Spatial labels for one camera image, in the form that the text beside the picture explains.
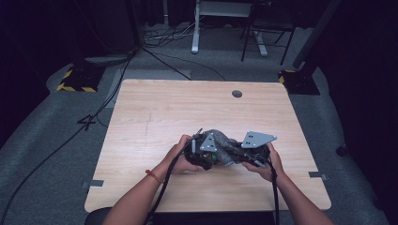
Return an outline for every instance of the red bracelet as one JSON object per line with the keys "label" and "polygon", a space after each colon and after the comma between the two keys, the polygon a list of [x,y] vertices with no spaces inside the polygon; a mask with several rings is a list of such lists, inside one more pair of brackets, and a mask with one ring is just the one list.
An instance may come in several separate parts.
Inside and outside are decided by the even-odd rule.
{"label": "red bracelet", "polygon": [[163,181],[160,180],[160,178],[159,178],[156,174],[154,174],[152,171],[146,170],[145,172],[146,172],[146,174],[152,176],[152,177],[155,178],[157,181],[159,181],[159,183],[163,184]]}

